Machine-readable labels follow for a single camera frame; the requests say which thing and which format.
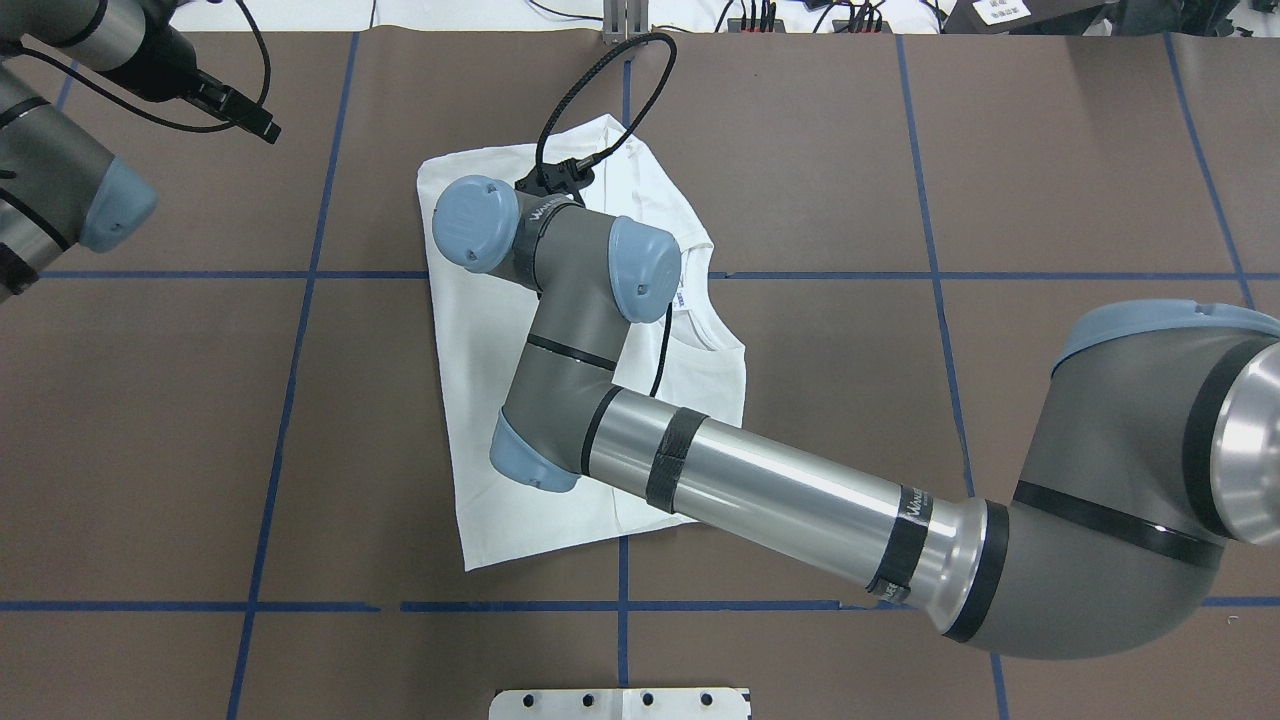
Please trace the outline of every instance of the black cable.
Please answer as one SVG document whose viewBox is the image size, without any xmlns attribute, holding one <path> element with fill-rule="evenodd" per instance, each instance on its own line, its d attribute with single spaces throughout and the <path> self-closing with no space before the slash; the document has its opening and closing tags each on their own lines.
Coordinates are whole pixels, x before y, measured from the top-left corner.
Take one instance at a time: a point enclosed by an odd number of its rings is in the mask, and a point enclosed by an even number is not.
<svg viewBox="0 0 1280 720">
<path fill-rule="evenodd" d="M 719 32 L 719 26 L 724 24 L 724 18 L 728 17 L 728 9 L 732 8 L 732 6 L 733 6 L 733 0 L 728 0 L 728 3 L 724 3 L 724 9 L 721 10 L 721 19 L 716 20 L 716 29 L 713 29 L 712 32 Z M 742 13 L 744 13 L 744 17 L 746 17 L 745 15 L 746 10 L 742 10 Z"/>
<path fill-rule="evenodd" d="M 236 4 L 239 5 L 241 12 L 244 13 L 244 19 L 248 20 L 248 27 L 250 27 L 251 31 L 253 31 L 253 38 L 257 41 L 257 47 L 259 47 L 259 50 L 262 54 L 262 90 L 261 90 L 261 92 L 257 96 L 257 105 L 259 105 L 259 108 L 261 108 L 262 104 L 266 101 L 268 92 L 271 88 L 271 58 L 270 58 L 270 54 L 266 50 L 266 41 L 262 40 L 262 32 L 257 28 L 257 23 L 253 22 L 253 15 L 248 12 L 248 8 L 244 5 L 244 0 L 236 0 Z M 17 45 L 15 44 L 14 45 L 14 50 L 18 54 L 20 54 L 20 55 L 27 55 L 28 58 L 35 58 L 36 60 L 40 60 L 42 63 L 52 65 L 54 68 L 58 68 L 63 73 L 65 73 L 65 74 L 76 78 L 82 85 L 84 85 L 86 87 L 88 87 L 93 92 L 101 95 L 102 97 L 110 100 L 115 105 L 119 105 L 120 108 L 128 110 L 129 113 L 133 113 L 134 115 L 137 115 L 137 117 L 140 117 L 140 118 L 142 118 L 145 120 L 150 120 L 150 122 L 152 122 L 152 123 L 155 123 L 157 126 L 164 126 L 166 128 L 172 128 L 172 129 L 177 129 L 177 131 L 182 131 L 182 132 L 193 132 L 193 133 L 221 132 L 224 129 L 236 127 L 234 122 L 225 122 L 225 123 L 216 124 L 216 126 L 187 126 L 187 124 L 182 124 L 182 123 L 175 123 L 173 120 L 161 118 L 159 115 L 152 115 L 151 113 L 143 110 L 142 108 L 138 108 L 137 105 L 131 104 L 128 100 L 124 100 L 124 99 L 119 97 L 118 95 L 113 94 L 111 91 L 109 91 L 109 90 L 104 88 L 102 86 L 97 85 L 96 82 L 88 79 L 87 77 L 84 77 L 83 74 L 81 74 L 79 72 L 77 72 L 74 68 L 72 68 L 72 67 L 69 67 L 69 65 L 59 61 L 56 58 L 51 58 L 51 56 L 49 56 L 49 55 L 38 51 L 38 50 L 32 50 L 32 49 L 29 49 L 29 47 L 27 47 L 24 45 Z"/>
<path fill-rule="evenodd" d="M 525 0 L 525 3 L 529 3 L 530 5 L 532 5 L 534 8 L 538 8 L 539 10 L 543 10 L 544 13 L 550 13 L 553 15 L 559 15 L 562 18 L 568 18 L 571 20 L 599 20 L 602 23 L 604 22 L 604 18 L 598 18 L 595 15 L 579 15 L 579 14 L 575 14 L 575 13 L 562 13 L 559 10 L 553 10 L 553 9 L 548 8 L 547 5 L 543 5 L 541 3 L 538 3 L 536 0 Z"/>
<path fill-rule="evenodd" d="M 658 397 L 658 386 L 662 384 L 662 372 L 667 368 L 667 346 L 671 343 L 671 319 L 675 315 L 673 304 L 667 304 L 667 324 L 662 328 L 662 350 L 658 351 L 658 370 L 653 377 L 653 389 L 649 397 Z"/>
<path fill-rule="evenodd" d="M 746 27 L 746 0 L 737 0 L 737 4 L 739 4 L 740 8 L 742 8 L 742 17 L 741 17 L 741 19 L 739 19 L 739 27 L 745 28 Z M 716 29 L 713 29 L 712 32 L 719 32 L 719 27 L 722 24 L 724 24 L 724 18 L 728 17 L 728 9 L 732 8 L 732 6 L 733 6 L 733 0 L 728 0 L 728 3 L 724 3 L 724 9 L 721 10 L 721 18 L 718 20 L 716 20 Z"/>
<path fill-rule="evenodd" d="M 823 20 L 827 19 L 827 15 L 829 15 L 831 12 L 835 10 L 837 5 L 849 5 L 849 6 L 852 6 L 852 4 L 847 3 L 846 0 L 836 0 L 836 3 L 832 3 L 831 5 L 827 5 L 827 9 L 823 10 L 822 15 L 818 17 L 818 24 L 813 26 L 813 32 L 818 32 L 819 29 L 822 29 Z"/>
<path fill-rule="evenodd" d="M 947 14 L 942 12 L 941 0 L 933 0 L 932 4 L 929 0 L 920 0 L 920 3 L 924 3 L 925 8 L 933 10 L 933 19 L 938 20 L 938 35 L 942 35 L 942 20 L 947 19 Z"/>
<path fill-rule="evenodd" d="M 573 99 L 577 97 L 577 94 L 581 92 L 582 88 L 595 78 L 595 76 L 600 74 L 600 72 L 604 70 L 609 63 L 632 47 L 654 41 L 666 44 L 667 47 L 671 49 L 671 55 L 667 58 L 667 67 L 662 70 L 662 77 L 658 78 L 658 86 L 653 88 L 653 95 L 649 96 L 649 100 L 645 101 L 644 106 L 640 108 L 640 111 L 636 113 L 636 117 L 632 118 L 631 124 L 627 126 L 622 137 L 620 137 L 617 142 L 609 147 L 580 161 L 579 170 L 585 172 L 600 164 L 605 158 L 613 155 L 618 147 L 622 147 L 622 143 L 626 142 L 627 138 L 631 137 L 631 133 L 636 131 L 640 122 L 649 114 L 654 102 L 658 101 L 658 96 L 662 95 L 662 90 L 667 86 L 667 79 L 671 78 L 671 70 L 676 68 L 676 41 L 664 32 L 646 32 L 618 44 L 613 47 L 613 50 L 609 50 L 603 58 L 596 60 L 596 63 L 591 65 L 590 69 L 588 69 L 586 73 L 577 79 L 577 82 L 573 83 L 573 87 L 568 88 L 564 97 L 561 97 L 559 104 L 557 104 L 556 109 L 552 110 L 552 115 L 547 118 L 547 124 L 543 127 L 541 135 L 538 136 L 538 147 L 534 150 L 534 170 L 538 173 L 539 186 L 548 187 L 549 184 L 547 181 L 547 165 L 543 161 L 543 154 L 547 150 L 547 141 L 550 138 L 552 131 L 556 128 L 556 122 L 559 120 L 559 117 L 568 108 L 570 102 L 572 102 Z"/>
</svg>

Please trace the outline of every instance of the blue grid line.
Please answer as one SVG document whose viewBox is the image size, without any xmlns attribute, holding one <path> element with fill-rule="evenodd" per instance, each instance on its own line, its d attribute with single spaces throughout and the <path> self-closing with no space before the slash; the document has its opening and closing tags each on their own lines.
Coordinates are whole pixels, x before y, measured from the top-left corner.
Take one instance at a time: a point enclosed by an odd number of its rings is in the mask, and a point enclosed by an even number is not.
<svg viewBox="0 0 1280 720">
<path fill-rule="evenodd" d="M 1280 607 L 1280 597 L 1206 597 L 1203 607 Z"/>
<path fill-rule="evenodd" d="M 381 612 L 366 602 L 280 602 L 266 601 L 253 606 L 255 612 Z"/>
<path fill-rule="evenodd" d="M 343 281 L 343 279 L 430 279 L 426 270 L 316 270 L 316 279 Z M 932 281 L 938 277 L 943 281 L 1033 281 L 1033 282 L 1060 282 L 1060 281 L 1189 281 L 1189 282 L 1215 282 L 1236 281 L 1235 273 L 1089 273 L 1089 272 L 983 272 L 983 270 L 852 270 L 852 272 L 820 272 L 820 270 L 746 270 L 746 272 L 709 272 L 708 279 L 713 281 Z M 312 277 L 310 270 L 47 270 L 40 274 L 41 279 L 64 281 L 114 281 L 114 279 L 247 279 L 247 281 L 278 281 L 278 279 L 307 279 Z M 1277 281 L 1280 273 L 1245 273 L 1245 278 L 1257 281 Z"/>
<path fill-rule="evenodd" d="M 1240 293 L 1244 304 L 1251 309 L 1253 305 L 1253 292 L 1249 290 L 1249 281 L 1244 275 L 1244 264 L 1240 263 L 1240 254 L 1235 247 L 1235 238 L 1231 237 L 1231 227 L 1226 222 L 1226 213 L 1222 211 L 1222 201 L 1217 195 L 1217 186 L 1213 183 L 1213 174 L 1208 169 L 1208 160 L 1204 158 L 1204 147 L 1201 146 L 1199 133 L 1196 131 L 1196 119 L 1192 117 L 1190 105 L 1187 102 L 1187 90 L 1183 87 L 1183 73 L 1178 68 L 1178 54 L 1174 51 L 1174 36 L 1165 33 L 1165 54 L 1169 55 L 1169 69 L 1174 77 L 1174 90 L 1178 91 L 1178 105 L 1183 109 L 1183 119 L 1187 122 L 1187 133 L 1192 140 L 1192 149 L 1196 150 L 1196 161 L 1199 163 L 1201 174 L 1204 177 L 1204 187 L 1208 190 L 1210 202 L 1213 204 L 1213 215 L 1217 217 L 1217 227 L 1222 231 L 1222 241 L 1226 243 L 1226 254 L 1231 256 L 1231 266 L 1235 268 L 1235 278 L 1240 283 Z"/>
<path fill-rule="evenodd" d="M 1280 607 L 1280 596 L 1207 597 L 1202 607 Z M 243 601 L 134 601 L 134 600 L 4 600 L 0 612 L 244 612 Z M 617 612 L 612 600 L 456 601 L 399 605 L 410 614 L 515 614 L 515 612 Z M 870 607 L 837 600 L 628 600 L 627 612 L 881 612 L 916 611 L 908 605 L 879 602 Z M 256 612 L 372 614 L 381 609 L 366 602 L 260 601 Z"/>
<path fill-rule="evenodd" d="M 960 382 L 956 378 L 955 355 L 951 348 L 951 328 L 947 325 L 946 299 L 942 295 L 942 269 L 938 264 L 938 249 L 933 237 L 933 218 L 929 213 L 929 196 L 924 184 L 924 163 L 920 159 L 920 136 L 915 124 L 915 108 L 911 102 L 911 76 L 908 72 L 906 44 L 901 35 L 893 36 L 897 45 L 897 65 L 902 79 L 902 104 L 906 109 L 906 129 L 911 140 L 911 163 L 915 165 L 915 188 L 920 196 L 920 219 L 924 225 L 924 245 L 929 254 L 929 272 L 933 274 L 933 304 L 938 314 L 938 329 L 942 336 L 942 357 L 947 366 L 947 387 L 951 391 L 951 414 L 955 419 L 956 434 L 960 438 L 960 457 L 964 462 L 964 483 L 969 497 L 977 496 L 973 484 L 973 464 L 969 459 L 969 437 L 964 428 L 964 410 L 960 405 Z M 1007 719 L 1005 707 L 1005 674 L 1000 655 L 991 653 L 992 683 L 996 688 L 996 706 L 1001 720 Z"/>
<path fill-rule="evenodd" d="M 321 281 L 390 279 L 425 281 L 426 270 L 49 270 L 41 279 L 88 281 L 302 281 L 315 277 Z"/>
<path fill-rule="evenodd" d="M 710 272 L 713 281 L 1235 281 L 1235 273 L 1089 273 L 1089 272 L 983 272 L 983 270 L 746 270 Z M 1280 273 L 1257 273 L 1258 279 L 1280 279 Z"/>
<path fill-rule="evenodd" d="M 1005 662 L 995 652 L 991 653 L 991 676 L 996 680 L 996 708 L 1000 720 L 1009 720 L 1009 692 L 1005 689 Z"/>
<path fill-rule="evenodd" d="M 79 60 L 72 60 L 70 68 L 73 70 L 79 69 Z M 59 110 L 67 106 L 67 97 L 72 94 L 72 87 L 74 86 L 74 79 L 72 76 L 63 78 L 63 88 L 58 92 L 58 102 L 54 105 Z"/>
<path fill-rule="evenodd" d="M 630 616 L 631 611 L 631 538 L 618 538 L 618 687 L 631 687 Z"/>
<path fill-rule="evenodd" d="M 631 126 L 631 60 L 622 63 L 622 124 Z M 631 538 L 618 538 L 618 687 L 631 687 Z"/>
<path fill-rule="evenodd" d="M 280 411 L 280 427 L 275 437 L 275 456 L 271 460 L 271 477 L 266 486 L 266 500 L 262 505 L 262 524 L 257 536 L 257 551 L 253 556 L 253 571 L 250 577 L 248 609 L 244 611 L 244 625 L 241 630 L 239 652 L 236 657 L 236 674 L 232 679 L 230 697 L 227 701 L 227 720 L 236 720 L 239 712 L 241 691 L 244 687 L 244 669 L 248 664 L 250 644 L 253 639 L 253 620 L 257 612 L 257 598 L 262 588 L 262 568 L 266 564 L 266 547 L 271 537 L 271 519 L 275 514 L 275 497 L 280 486 L 280 469 L 284 462 L 284 438 L 289 430 L 293 413 L 293 398 L 297 391 L 298 361 L 302 357 L 302 342 L 307 334 L 307 320 L 311 315 L 311 299 L 315 295 L 316 275 L 320 266 L 320 250 L 324 245 L 324 229 L 329 215 L 329 200 L 333 197 L 333 178 L 338 170 L 338 152 L 342 149 L 342 128 L 347 115 L 347 102 L 351 97 L 351 79 L 356 68 L 356 50 L 360 47 L 360 33 L 351 33 L 351 47 L 347 53 L 347 72 L 343 78 L 342 99 L 338 101 L 338 118 L 334 123 L 333 145 L 329 149 L 329 169 L 325 173 L 324 193 L 320 200 L 320 217 L 316 219 L 315 242 L 311 246 L 311 264 L 307 270 L 307 287 L 302 293 L 302 310 L 298 316 L 298 332 L 293 341 L 293 357 L 289 361 L 289 379 L 284 388 L 284 407 Z"/>
<path fill-rule="evenodd" d="M 5 600 L 0 612 L 244 612 L 247 602 Z"/>
<path fill-rule="evenodd" d="M 613 600 L 402 602 L 401 612 L 617 612 Z"/>
<path fill-rule="evenodd" d="M 914 607 L 878 602 L 870 607 L 838 600 L 530 600 L 401 603 L 401 612 L 879 612 Z"/>
</svg>

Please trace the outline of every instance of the metal plate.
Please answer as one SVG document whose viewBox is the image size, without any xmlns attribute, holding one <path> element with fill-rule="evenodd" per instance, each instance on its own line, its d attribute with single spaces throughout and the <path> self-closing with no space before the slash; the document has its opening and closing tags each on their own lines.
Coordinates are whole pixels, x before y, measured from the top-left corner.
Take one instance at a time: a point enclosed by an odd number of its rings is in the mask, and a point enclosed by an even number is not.
<svg viewBox="0 0 1280 720">
<path fill-rule="evenodd" d="M 750 720 L 751 691 L 744 688 L 627 688 L 504 691 L 489 705 L 489 720 Z"/>
</svg>

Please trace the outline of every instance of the label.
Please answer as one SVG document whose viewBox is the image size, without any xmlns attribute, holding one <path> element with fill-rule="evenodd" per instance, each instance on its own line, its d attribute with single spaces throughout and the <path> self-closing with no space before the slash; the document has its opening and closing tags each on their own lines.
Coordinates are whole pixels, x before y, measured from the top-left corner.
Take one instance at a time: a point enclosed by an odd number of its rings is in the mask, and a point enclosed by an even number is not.
<svg viewBox="0 0 1280 720">
<path fill-rule="evenodd" d="M 1032 17 L 1023 0 L 978 0 L 973 4 L 973 9 L 978 12 L 982 22 L 989 26 Z"/>
<path fill-rule="evenodd" d="M 680 286 L 676 287 L 676 296 L 671 299 L 671 309 L 673 311 L 678 313 L 678 311 L 684 310 L 684 311 L 687 313 L 690 310 L 689 301 L 685 300 L 685 295 L 687 295 L 687 292 L 689 291 L 685 290 L 685 268 L 681 266 L 680 268 Z"/>
</svg>

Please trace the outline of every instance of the shirt tag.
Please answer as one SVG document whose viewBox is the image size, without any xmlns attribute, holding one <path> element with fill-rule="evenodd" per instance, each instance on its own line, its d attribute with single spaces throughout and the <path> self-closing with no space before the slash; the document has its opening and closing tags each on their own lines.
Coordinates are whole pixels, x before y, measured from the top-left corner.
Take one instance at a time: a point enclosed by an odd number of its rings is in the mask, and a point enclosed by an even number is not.
<svg viewBox="0 0 1280 720">
<path fill-rule="evenodd" d="M 685 300 L 685 295 L 689 291 L 685 290 L 685 268 L 680 268 L 680 284 L 676 286 L 676 296 L 671 299 L 672 310 L 689 310 L 689 301 Z"/>
</svg>

